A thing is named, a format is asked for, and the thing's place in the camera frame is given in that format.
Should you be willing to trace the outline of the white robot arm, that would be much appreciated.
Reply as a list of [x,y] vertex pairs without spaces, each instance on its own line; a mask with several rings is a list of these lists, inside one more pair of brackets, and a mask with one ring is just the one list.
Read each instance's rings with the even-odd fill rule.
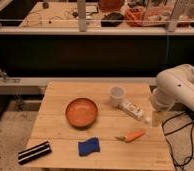
[[156,85],[151,95],[156,111],[170,110],[178,101],[194,112],[194,66],[182,64],[163,70],[156,76]]

